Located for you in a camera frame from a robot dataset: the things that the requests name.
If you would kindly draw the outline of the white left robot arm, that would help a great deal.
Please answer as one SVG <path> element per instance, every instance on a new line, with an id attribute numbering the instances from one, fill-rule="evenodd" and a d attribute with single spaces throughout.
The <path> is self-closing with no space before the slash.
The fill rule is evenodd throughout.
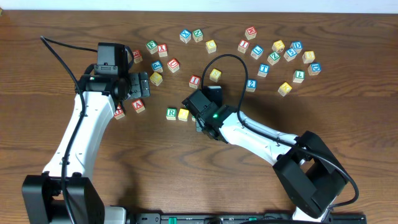
<path id="1" fill-rule="evenodd" d="M 22 196 L 30 223 L 128 223 L 125 208 L 104 206 L 92 184 L 104 131 L 119 103 L 150 95 L 146 72 L 84 74 L 62 141 L 40 175 L 27 175 Z"/>

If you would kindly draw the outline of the green R block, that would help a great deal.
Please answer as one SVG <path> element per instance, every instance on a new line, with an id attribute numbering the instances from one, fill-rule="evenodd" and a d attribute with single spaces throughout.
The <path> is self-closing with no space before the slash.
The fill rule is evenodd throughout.
<path id="1" fill-rule="evenodd" d="M 167 108 L 166 119 L 167 120 L 176 120 L 177 119 L 177 109 L 176 108 Z"/>

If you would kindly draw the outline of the yellow O block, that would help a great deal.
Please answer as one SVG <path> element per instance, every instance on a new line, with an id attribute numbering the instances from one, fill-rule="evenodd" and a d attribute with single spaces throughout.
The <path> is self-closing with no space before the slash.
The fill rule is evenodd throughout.
<path id="1" fill-rule="evenodd" d="M 189 113 L 189 110 L 180 108 L 177 118 L 180 121 L 188 121 Z"/>

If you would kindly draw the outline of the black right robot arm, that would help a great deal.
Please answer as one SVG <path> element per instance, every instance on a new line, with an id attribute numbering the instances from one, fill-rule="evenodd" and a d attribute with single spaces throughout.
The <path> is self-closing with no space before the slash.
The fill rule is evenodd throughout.
<path id="1" fill-rule="evenodd" d="M 190 112 L 210 138 L 243 147 L 264 159 L 296 206 L 292 219 L 320 223 L 337 205 L 335 199 L 352 179 L 319 136 L 301 136 L 264 126 L 232 106 L 214 102 Z"/>

